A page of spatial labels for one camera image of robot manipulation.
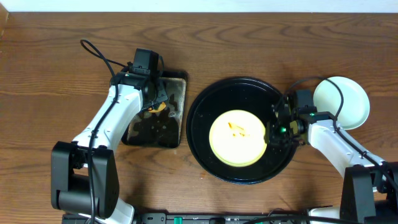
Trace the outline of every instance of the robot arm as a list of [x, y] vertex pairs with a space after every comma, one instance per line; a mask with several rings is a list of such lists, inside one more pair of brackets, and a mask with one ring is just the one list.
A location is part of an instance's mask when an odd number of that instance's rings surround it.
[[[114, 108], [109, 112], [102, 125], [99, 127], [97, 138], [94, 141], [93, 148], [105, 146], [112, 149], [116, 153], [118, 144], [124, 131], [127, 129], [133, 117], [141, 111], [143, 106], [142, 91], [137, 90], [134, 86], [119, 84], [119, 100]], [[112, 103], [115, 95], [115, 86], [109, 88], [108, 97], [106, 98], [101, 109], [95, 115], [90, 124], [73, 139], [78, 146], [88, 147], [91, 137], [91, 131], [94, 129], [98, 120], [102, 117], [109, 105]]]
[[[377, 161], [380, 166], [382, 165], [384, 161], [382, 158], [366, 150], [344, 129], [341, 128], [340, 131], [362, 151], [366, 151], [366, 154]], [[353, 167], [355, 165], [364, 167], [374, 166], [374, 164], [365, 159], [359, 152], [344, 141], [340, 135], [335, 133], [333, 120], [331, 119], [310, 124], [308, 127], [308, 142], [332, 163], [343, 178], [347, 167]]]
[[119, 180], [114, 155], [133, 117], [142, 110], [156, 110], [168, 100], [157, 69], [159, 55], [137, 49], [134, 63], [111, 80], [108, 96], [90, 124], [72, 142], [58, 142], [52, 150], [51, 201], [53, 208], [90, 217], [89, 178], [74, 173], [86, 167], [92, 130], [112, 103], [116, 85], [117, 103], [104, 118], [92, 148], [96, 218], [101, 223], [131, 224], [134, 209], [119, 198]]
[[[394, 183], [398, 182], [398, 163], [386, 162], [366, 150], [338, 121], [335, 126], [331, 113], [317, 112], [310, 90], [296, 90], [288, 99], [275, 107], [277, 122], [267, 123], [267, 143], [311, 145], [344, 178], [340, 207], [315, 208], [309, 214], [360, 223], [386, 223], [383, 218], [388, 216], [396, 223], [398, 192]], [[375, 203], [375, 191], [387, 194], [387, 199]]]

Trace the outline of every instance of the white bowl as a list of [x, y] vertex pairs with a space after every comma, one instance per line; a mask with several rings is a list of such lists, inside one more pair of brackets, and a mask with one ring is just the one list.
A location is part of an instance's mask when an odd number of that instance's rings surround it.
[[[337, 120], [346, 130], [361, 126], [370, 112], [370, 102], [366, 92], [358, 83], [349, 78], [331, 77], [329, 80], [336, 83], [344, 97], [343, 108]], [[340, 94], [330, 82], [323, 80], [315, 89], [313, 103], [318, 112], [329, 111], [331, 114], [336, 114], [340, 102]]]

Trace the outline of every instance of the white wall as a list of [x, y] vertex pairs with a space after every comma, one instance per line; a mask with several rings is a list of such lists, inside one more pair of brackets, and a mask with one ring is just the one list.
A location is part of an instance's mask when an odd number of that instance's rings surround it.
[[10, 12], [398, 12], [398, 0], [0, 0]]

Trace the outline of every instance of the wood grain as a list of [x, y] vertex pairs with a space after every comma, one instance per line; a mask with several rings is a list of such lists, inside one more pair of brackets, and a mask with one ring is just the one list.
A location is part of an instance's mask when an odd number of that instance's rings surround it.
[[[187, 108], [226, 77], [256, 77], [280, 90], [307, 76], [352, 78], [369, 95], [371, 114], [350, 134], [398, 161], [397, 28], [397, 14], [12, 13], [0, 43], [0, 222], [60, 222], [63, 212], [50, 205], [51, 149], [91, 121], [110, 78], [81, 38], [119, 62], [143, 47], [186, 70]], [[207, 174], [185, 132], [176, 149], [120, 145], [116, 159], [120, 196], [141, 210], [266, 213], [340, 204], [343, 179], [311, 147], [277, 177], [250, 186]]]

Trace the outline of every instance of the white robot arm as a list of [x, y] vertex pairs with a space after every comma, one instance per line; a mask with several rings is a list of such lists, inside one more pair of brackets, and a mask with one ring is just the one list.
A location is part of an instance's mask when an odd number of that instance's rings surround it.
[[[360, 143], [351, 137], [337, 121], [337, 126], [341, 133], [346, 136], [360, 150], [373, 158], [380, 166], [384, 159], [376, 156], [366, 150]], [[308, 127], [308, 142], [312, 147], [318, 149], [336, 168], [340, 175], [344, 178], [347, 167], [361, 165], [364, 167], [372, 167], [374, 164], [365, 159], [358, 151], [354, 150], [339, 134], [335, 132], [333, 120], [317, 121]]]
[[[99, 148], [99, 146], [106, 146], [108, 149], [113, 150], [113, 154], [116, 153], [120, 139], [126, 128], [128, 127], [130, 121], [133, 117], [138, 114], [143, 106], [142, 91], [137, 90], [134, 86], [119, 84], [119, 100], [114, 105], [112, 110], [109, 112], [102, 125], [99, 127], [99, 131], [96, 135], [94, 141], [94, 148]], [[101, 109], [95, 115], [94, 119], [90, 124], [73, 139], [73, 142], [77, 142], [80, 147], [88, 147], [91, 131], [101, 119], [105, 111], [108, 109], [109, 105], [115, 95], [115, 86], [109, 88], [108, 97], [106, 98]], [[84, 217], [91, 217], [91, 215], [79, 213]], [[101, 223], [105, 224], [131, 224], [134, 216], [134, 207], [124, 202], [122, 199], [118, 198], [116, 207], [109, 218], [98, 219]]]
[[[108, 96], [90, 124], [72, 142], [56, 143], [51, 170], [53, 208], [90, 217], [87, 214], [93, 212], [94, 201], [95, 218], [100, 223], [132, 223], [134, 208], [119, 198], [114, 155], [133, 117], [142, 110], [156, 110], [168, 100], [159, 79], [162, 72], [157, 69], [158, 59], [153, 51], [137, 49], [134, 63], [111, 80]], [[75, 174], [74, 169], [87, 167], [90, 151], [92, 175]]]

